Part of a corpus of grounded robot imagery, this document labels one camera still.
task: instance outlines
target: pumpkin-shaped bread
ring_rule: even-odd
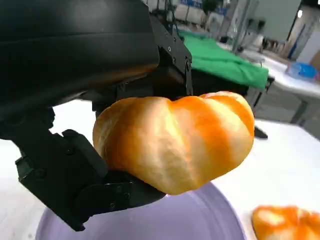
[[[320,214],[296,206],[260,206],[252,225],[258,240],[320,240]]]
[[[177,195],[236,168],[252,148],[254,128],[250,106],[236,93],[131,97],[96,119],[93,145],[110,169]]]

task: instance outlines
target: purple bowl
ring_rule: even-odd
[[[73,231],[51,210],[39,223],[36,240],[246,240],[239,220],[211,183],[142,207],[91,217]]]

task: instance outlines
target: orange bread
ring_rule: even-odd
[[[252,148],[254,128],[250,106],[232,92],[132,97],[96,119],[93,145],[110,169],[177,195],[236,168]]]
[[[252,224],[258,240],[320,240],[320,214],[295,206],[260,206]]]

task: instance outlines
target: ceiling light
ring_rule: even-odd
[[[299,10],[298,11],[298,18],[301,18],[302,17],[302,10]]]

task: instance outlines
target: white table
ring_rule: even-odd
[[[73,101],[55,113],[52,132],[74,129],[92,139],[95,115],[89,102]],[[255,239],[250,214],[258,205],[295,204],[320,212],[320,142],[298,126],[260,120],[256,125],[269,139],[256,139],[238,168],[212,181],[236,210],[248,240]],[[1,239],[33,240],[45,207],[18,183],[18,149],[1,140],[0,153]]]
[[[263,67],[269,69],[269,75],[274,77],[273,85],[296,95],[301,100],[301,104],[294,114],[291,123],[303,126],[306,120],[311,118],[319,109],[320,83],[303,81],[286,75],[286,64],[275,61],[258,52],[246,50],[244,53],[253,58],[262,58]]]

